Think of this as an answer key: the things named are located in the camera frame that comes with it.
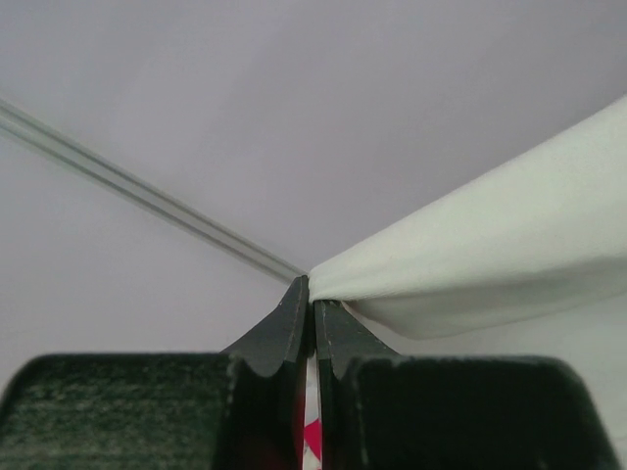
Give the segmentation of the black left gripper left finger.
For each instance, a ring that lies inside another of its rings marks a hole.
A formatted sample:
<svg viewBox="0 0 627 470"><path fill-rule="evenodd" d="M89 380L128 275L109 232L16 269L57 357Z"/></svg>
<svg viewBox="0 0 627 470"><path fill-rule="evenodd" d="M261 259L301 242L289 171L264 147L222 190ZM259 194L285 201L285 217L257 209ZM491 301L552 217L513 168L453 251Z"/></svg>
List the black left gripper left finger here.
<svg viewBox="0 0 627 470"><path fill-rule="evenodd" d="M5 469L298 469L309 281L221 352L67 353L1 399Z"/></svg>

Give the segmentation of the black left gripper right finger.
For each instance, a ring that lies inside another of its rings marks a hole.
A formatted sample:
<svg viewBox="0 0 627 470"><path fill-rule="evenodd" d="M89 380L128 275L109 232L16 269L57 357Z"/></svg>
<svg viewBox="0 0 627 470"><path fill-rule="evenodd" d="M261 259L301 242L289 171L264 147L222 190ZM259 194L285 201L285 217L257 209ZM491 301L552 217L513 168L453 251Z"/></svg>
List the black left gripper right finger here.
<svg viewBox="0 0 627 470"><path fill-rule="evenodd" d="M313 304L326 469L617 469L590 394L534 355L410 356Z"/></svg>

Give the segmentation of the white t-shirt with flower print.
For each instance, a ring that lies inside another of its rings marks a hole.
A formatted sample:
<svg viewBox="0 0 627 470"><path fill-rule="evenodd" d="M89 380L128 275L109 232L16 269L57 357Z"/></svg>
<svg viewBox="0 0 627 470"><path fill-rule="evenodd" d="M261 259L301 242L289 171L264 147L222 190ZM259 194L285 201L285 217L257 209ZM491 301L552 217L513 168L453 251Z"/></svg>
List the white t-shirt with flower print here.
<svg viewBox="0 0 627 470"><path fill-rule="evenodd" d="M340 301L415 339L517 322L626 291L626 103L315 267Z"/></svg>

